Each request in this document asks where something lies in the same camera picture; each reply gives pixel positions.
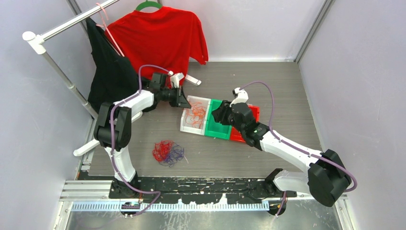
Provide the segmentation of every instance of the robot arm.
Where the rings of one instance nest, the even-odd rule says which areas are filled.
[[[333,206],[351,184],[351,179],[335,166],[310,156],[324,157],[344,167],[338,154],[330,149],[326,152],[309,149],[270,130],[267,125],[255,120],[251,109],[246,104],[248,95],[245,90],[236,88],[233,94],[235,99],[232,102],[222,101],[220,107],[212,112],[215,122],[232,125],[241,133],[249,146],[275,154],[302,171],[288,172],[275,169],[265,179],[268,190],[303,192],[311,194],[327,207]]]
[[[117,107],[114,112],[114,136],[115,147],[113,151],[114,162],[117,171],[133,187],[137,188],[137,173],[133,167],[128,151],[128,143],[131,139],[131,123],[137,120],[142,111],[148,112],[156,108],[160,101],[167,101],[172,107],[191,108],[186,100],[179,81],[184,78],[182,73],[174,74],[170,77],[171,88],[166,86],[167,74],[154,73],[152,80],[143,79],[143,88],[137,97],[131,100],[124,100],[125,103]],[[94,130],[94,137],[112,159],[112,133],[110,127],[110,113],[115,103],[103,103],[99,110],[99,117]],[[122,179],[115,172],[114,177],[118,182]]]

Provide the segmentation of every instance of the red yarn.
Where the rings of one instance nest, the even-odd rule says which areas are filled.
[[[158,162],[164,161],[168,157],[173,143],[171,140],[163,140],[160,143],[155,143],[155,148],[152,151],[154,158]]]

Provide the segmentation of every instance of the wooden platform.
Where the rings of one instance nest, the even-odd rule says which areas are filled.
[[[191,62],[189,72],[202,81],[200,86],[185,82],[184,92],[205,98],[232,100],[232,90],[255,80],[268,83],[275,96],[273,128],[304,146],[320,150],[299,67],[293,62]],[[267,124],[271,97],[260,84],[248,86],[248,102],[259,106],[260,121]],[[142,176],[266,177],[275,168],[298,171],[288,162],[244,143],[180,132],[181,108],[160,103],[144,113],[132,126],[129,144],[131,161]],[[154,143],[173,140],[185,148],[185,159],[174,167],[160,165],[152,156]],[[90,175],[113,175],[107,153],[95,149]]]

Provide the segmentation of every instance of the pink hanger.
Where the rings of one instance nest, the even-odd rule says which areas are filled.
[[[104,15],[106,15],[106,19],[109,20],[109,17],[107,16],[107,13],[106,13],[106,10],[104,10],[104,8],[103,8],[100,4],[96,3],[96,5],[100,6],[101,10],[103,10],[103,12],[104,12]],[[121,54],[121,56],[124,57],[124,53],[121,51],[121,49],[120,49],[120,47],[118,46],[117,42],[116,42],[115,39],[113,38],[113,35],[112,35],[112,33],[110,33],[109,28],[107,28],[107,25],[106,25],[106,22],[104,21],[103,15],[102,15],[100,12],[99,12],[99,15],[100,15],[100,17],[101,17],[101,21],[103,22],[103,25],[96,24],[96,26],[106,28],[106,31],[107,31],[107,33],[110,35],[110,38],[112,39],[112,41],[113,41],[115,47],[118,49],[119,54]]]

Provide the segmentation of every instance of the clothing rack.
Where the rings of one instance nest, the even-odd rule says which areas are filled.
[[[107,0],[106,2],[100,4],[101,7],[106,8],[114,3],[118,2],[119,0]],[[45,60],[49,63],[49,65],[56,71],[56,73],[62,78],[63,82],[67,86],[67,88],[77,97],[77,99],[82,103],[83,107],[90,113],[90,115],[97,119],[98,113],[92,108],[89,102],[86,100],[85,97],[79,92],[76,86],[72,83],[72,81],[67,77],[67,75],[61,70],[59,65],[54,61],[54,59],[47,53],[43,43],[54,37],[55,35],[69,29],[70,27],[78,24],[79,22],[85,20],[86,18],[96,14],[97,12],[101,11],[102,8],[96,6],[86,12],[78,14],[76,17],[68,20],[67,22],[41,34],[35,35],[35,33],[31,31],[27,31],[23,33],[23,39],[28,42],[28,44],[34,49],[34,51],[42,55]]]

